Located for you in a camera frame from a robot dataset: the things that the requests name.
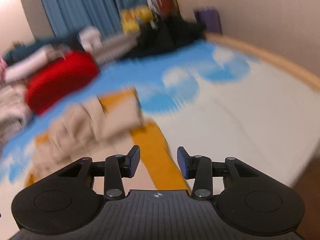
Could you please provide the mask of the white folded quilt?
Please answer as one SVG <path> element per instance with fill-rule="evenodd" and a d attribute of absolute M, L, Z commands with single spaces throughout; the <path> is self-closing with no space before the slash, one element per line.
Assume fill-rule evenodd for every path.
<path fill-rule="evenodd" d="M 1 88 L 1 147 L 29 124 L 34 114 L 26 103 L 25 85 Z"/>

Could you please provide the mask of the white plush toy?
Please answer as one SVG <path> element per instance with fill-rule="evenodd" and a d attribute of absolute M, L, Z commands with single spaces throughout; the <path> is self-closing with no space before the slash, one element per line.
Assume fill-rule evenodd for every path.
<path fill-rule="evenodd" d="M 78 33 L 79 41 L 86 52 L 92 52 L 102 47 L 101 33 L 98 28 L 88 26 Z"/>

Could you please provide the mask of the black clothes pile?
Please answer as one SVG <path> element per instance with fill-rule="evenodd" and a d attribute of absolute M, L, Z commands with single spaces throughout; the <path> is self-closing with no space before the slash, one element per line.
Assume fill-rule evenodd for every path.
<path fill-rule="evenodd" d="M 187 22 L 178 16 L 168 16 L 157 23 L 154 29 L 150 24 L 144 26 L 137 38 L 137 45 L 122 59 L 140 59 L 176 51 L 178 48 L 204 39 L 206 25 Z"/>

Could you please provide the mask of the purple box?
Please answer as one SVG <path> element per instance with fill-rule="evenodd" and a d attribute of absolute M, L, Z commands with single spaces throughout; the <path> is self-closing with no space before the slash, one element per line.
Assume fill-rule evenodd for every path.
<path fill-rule="evenodd" d="M 197 23 L 206 25 L 207 31 L 222 35 L 220 15 L 215 8 L 200 8 L 194 10 L 194 16 Z"/>

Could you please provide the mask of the yellow plush toys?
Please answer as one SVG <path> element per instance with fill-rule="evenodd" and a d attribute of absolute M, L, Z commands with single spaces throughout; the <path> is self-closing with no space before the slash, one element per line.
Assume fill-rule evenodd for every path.
<path fill-rule="evenodd" d="M 140 26 L 153 20 L 153 13 L 147 5 L 140 5 L 120 12 L 120 22 L 124 34 L 140 31 Z"/>

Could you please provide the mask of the wooden bed frame edge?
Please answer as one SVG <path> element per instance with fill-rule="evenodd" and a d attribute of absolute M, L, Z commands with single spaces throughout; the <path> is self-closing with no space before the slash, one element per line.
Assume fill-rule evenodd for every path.
<path fill-rule="evenodd" d="M 281 69 L 282 71 L 287 72 L 293 77 L 297 78 L 299 81 L 309 86 L 312 90 L 319 92 L 318 76 L 282 56 L 225 35 L 206 32 L 205 37 L 209 42 L 217 43 L 219 45 L 232 48 L 266 61 L 272 64 L 274 67 L 277 67 L 278 69 Z"/>

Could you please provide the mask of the red folded blanket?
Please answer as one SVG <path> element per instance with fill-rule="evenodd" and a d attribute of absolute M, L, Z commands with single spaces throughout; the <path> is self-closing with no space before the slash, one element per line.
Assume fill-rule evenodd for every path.
<path fill-rule="evenodd" d="M 86 86 L 98 73 L 89 53 L 71 51 L 30 79 L 26 103 L 35 114 L 41 115 L 67 94 Z"/>

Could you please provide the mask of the beige and mustard hooded jacket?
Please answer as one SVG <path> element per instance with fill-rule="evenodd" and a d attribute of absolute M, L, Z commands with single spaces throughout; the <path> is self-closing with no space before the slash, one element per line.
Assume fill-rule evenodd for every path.
<path fill-rule="evenodd" d="M 82 158 L 103 161 L 140 147 L 135 176 L 123 180 L 124 190 L 189 190 L 173 161 L 158 125 L 144 118 L 135 89 L 93 96 L 70 104 L 35 139 L 35 153 L 26 186 Z"/>

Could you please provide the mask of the dark teal shark plush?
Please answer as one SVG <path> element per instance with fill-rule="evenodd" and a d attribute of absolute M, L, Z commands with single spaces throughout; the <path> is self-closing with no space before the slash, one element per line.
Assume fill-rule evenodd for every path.
<path fill-rule="evenodd" d="M 33 54 L 34 52 L 36 52 L 38 49 L 40 49 L 45 45 L 58 46 L 60 44 L 66 45 L 67 47 L 73 50 L 84 51 L 81 43 L 79 42 L 76 36 L 56 37 L 56 38 L 39 39 L 39 40 L 35 40 L 34 43 L 19 45 L 14 49 L 6 52 L 2 57 L 4 61 L 9 66 L 11 66 L 27 58 L 28 56 L 30 56 L 31 54 Z"/>

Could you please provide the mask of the dark red cushion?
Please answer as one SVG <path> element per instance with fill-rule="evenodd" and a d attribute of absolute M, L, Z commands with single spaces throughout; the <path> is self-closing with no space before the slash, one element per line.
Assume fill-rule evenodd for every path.
<path fill-rule="evenodd" d="M 171 15 L 180 15 L 177 0 L 158 0 L 158 6 L 163 17 L 169 17 Z"/>

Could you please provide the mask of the blue patterned bed sheet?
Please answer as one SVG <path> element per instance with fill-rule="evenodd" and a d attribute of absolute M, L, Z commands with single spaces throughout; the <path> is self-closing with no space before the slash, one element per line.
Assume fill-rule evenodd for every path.
<path fill-rule="evenodd" d="M 72 103 L 134 87 L 145 116 L 170 148 L 213 161 L 234 156 L 293 185 L 319 142 L 319 92 L 274 64 L 199 41 L 174 53 L 105 65 L 14 137 L 1 159 L 1 182 L 24 178 L 33 139 Z"/>

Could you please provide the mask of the blue curtain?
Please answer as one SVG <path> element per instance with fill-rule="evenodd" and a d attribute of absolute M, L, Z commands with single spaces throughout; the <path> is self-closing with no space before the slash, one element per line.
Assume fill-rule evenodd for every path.
<path fill-rule="evenodd" d="M 146 0 L 41 0 L 55 36 L 94 26 L 106 37 L 121 31 L 120 12 Z"/>

